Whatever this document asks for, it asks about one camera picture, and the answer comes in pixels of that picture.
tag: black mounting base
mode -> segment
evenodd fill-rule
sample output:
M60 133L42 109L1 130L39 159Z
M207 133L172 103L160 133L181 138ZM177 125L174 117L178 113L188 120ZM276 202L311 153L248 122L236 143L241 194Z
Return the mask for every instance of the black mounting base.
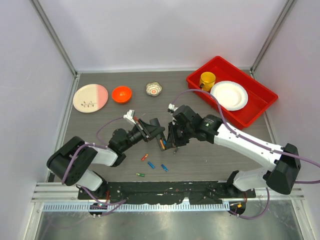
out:
M180 204L189 198L191 205L221 204L221 199L243 198L244 193L231 196L227 192L227 183L218 181L162 181L162 182L108 182L106 192L100 199L109 198L111 203L123 199L126 204ZM254 190L245 192L247 198L255 198ZM89 200L90 196L79 191L79 200Z

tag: pink plate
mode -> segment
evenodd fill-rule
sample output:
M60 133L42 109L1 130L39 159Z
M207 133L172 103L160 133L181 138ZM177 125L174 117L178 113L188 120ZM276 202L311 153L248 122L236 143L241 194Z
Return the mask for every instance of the pink plate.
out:
M73 106L79 112L93 113L100 110L108 101L108 91L99 84L81 87L73 96Z

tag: gray table surface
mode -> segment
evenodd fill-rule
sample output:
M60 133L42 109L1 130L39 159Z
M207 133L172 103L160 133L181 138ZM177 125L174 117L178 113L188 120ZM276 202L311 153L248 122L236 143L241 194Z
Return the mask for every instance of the gray table surface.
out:
M186 77L190 71L159 71L159 72L123 72L123 73L90 73L81 74L78 89L87 84L100 84L108 90L109 99L106 105L93 113L81 113L72 109L68 122L65 139L67 142L73 136L79 136L87 142L98 144L95 135L97 130L110 120L123 116L129 109L135 110L137 118L149 122L158 118L166 127L172 120L167 112L168 104L182 91L188 89ZM157 97L146 94L146 84L159 82L162 92ZM118 86L128 86L132 89L132 99L126 104L118 104L111 97L112 91ZM219 114L192 92L182 95L176 106L190 106L202 117ZM131 130L132 125L124 119L111 123L100 132L100 137L108 142L117 128ZM252 126L243 130L259 139L270 142L270 135L263 117ZM156 140L149 143L137 143L125 154L127 158L118 167L92 164L89 169L96 171L107 181L205 181L226 180L232 171L252 170L260 167L253 160L223 146L212 145L192 139L189 145L181 147L174 155L173 149L161 152ZM149 154L145 161L141 158ZM147 161L155 165L152 169ZM161 168L164 164L169 171ZM136 176L144 173L145 177Z

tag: orange bowl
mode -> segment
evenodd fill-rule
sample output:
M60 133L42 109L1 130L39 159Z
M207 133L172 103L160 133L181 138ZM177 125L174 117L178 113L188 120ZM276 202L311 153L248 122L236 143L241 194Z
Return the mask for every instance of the orange bowl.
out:
M118 86L112 92L112 99L118 104L125 104L130 101L132 91L127 86Z

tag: white wall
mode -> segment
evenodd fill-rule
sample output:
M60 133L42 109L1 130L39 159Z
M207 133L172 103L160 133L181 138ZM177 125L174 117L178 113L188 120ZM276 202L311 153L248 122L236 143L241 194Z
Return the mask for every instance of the white wall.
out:
M259 82L279 95L267 114L280 144L320 163L320 1L298 0L256 71ZM302 163L299 180L320 179L320 169ZM320 184L303 187L320 228Z
M17 240L73 77L29 1L1 1L0 30L0 238Z
M40 0L75 68L250 67L286 0Z

